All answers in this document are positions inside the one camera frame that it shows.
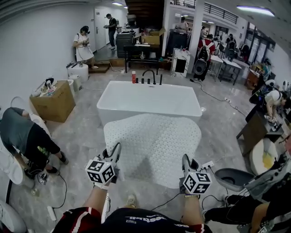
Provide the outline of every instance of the woman in white dress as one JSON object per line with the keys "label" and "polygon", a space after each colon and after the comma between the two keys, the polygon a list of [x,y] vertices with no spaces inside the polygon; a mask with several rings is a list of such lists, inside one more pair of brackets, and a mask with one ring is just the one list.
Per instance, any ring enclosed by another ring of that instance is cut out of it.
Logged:
{"label": "woman in white dress", "polygon": [[73,47],[76,48],[77,62],[88,62],[91,64],[91,69],[98,69],[98,67],[95,66],[94,54],[90,49],[89,38],[87,37],[89,33],[88,26],[82,27],[80,32],[75,35]]}

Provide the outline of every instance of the hair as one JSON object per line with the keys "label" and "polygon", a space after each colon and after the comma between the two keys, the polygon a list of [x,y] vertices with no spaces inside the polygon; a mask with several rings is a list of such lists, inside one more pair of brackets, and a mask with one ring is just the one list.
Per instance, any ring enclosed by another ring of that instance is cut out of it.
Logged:
{"label": "hair", "polygon": [[88,33],[88,31],[89,31],[89,27],[88,26],[84,26],[84,27],[82,27],[81,29],[80,29],[80,32],[82,33],[82,32],[85,32],[85,33]]}

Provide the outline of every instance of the pillar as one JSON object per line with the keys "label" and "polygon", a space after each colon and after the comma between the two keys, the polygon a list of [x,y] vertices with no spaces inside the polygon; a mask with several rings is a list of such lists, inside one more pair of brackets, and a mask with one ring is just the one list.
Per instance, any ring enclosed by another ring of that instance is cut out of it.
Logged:
{"label": "pillar", "polygon": [[163,48],[162,48],[162,56],[165,56],[166,52],[166,45],[167,45],[167,37],[170,30],[170,0],[164,1],[164,18],[163,18],[163,27],[165,28],[166,32],[163,35]]}
{"label": "pillar", "polygon": [[192,73],[194,60],[197,52],[197,46],[199,42],[200,32],[202,28],[203,12],[204,12],[205,0],[196,0],[193,29],[191,34],[189,52],[191,53],[191,59],[188,67],[188,73]]}

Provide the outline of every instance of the white textured bath mat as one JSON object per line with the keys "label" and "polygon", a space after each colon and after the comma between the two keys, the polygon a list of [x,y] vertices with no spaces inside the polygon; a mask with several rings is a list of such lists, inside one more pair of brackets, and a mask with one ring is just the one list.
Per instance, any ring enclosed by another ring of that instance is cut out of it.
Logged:
{"label": "white textured bath mat", "polygon": [[185,117],[141,114],[104,127],[108,154],[121,143],[117,163],[122,179],[157,183],[169,188],[179,187],[183,177],[182,156],[190,159],[201,140],[196,123]]}

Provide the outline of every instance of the box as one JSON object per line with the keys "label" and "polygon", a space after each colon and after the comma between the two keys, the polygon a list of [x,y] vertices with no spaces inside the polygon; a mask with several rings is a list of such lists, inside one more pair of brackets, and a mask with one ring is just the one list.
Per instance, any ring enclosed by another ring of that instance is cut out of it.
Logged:
{"label": "box", "polygon": [[149,43],[151,45],[159,45],[160,44],[160,36],[165,33],[165,28],[162,27],[159,31],[150,31],[151,35],[144,35],[141,37],[141,41],[145,43]]}
{"label": "box", "polygon": [[75,101],[68,81],[58,81],[55,86],[53,95],[30,96],[30,101],[42,119],[64,123],[75,107]]}

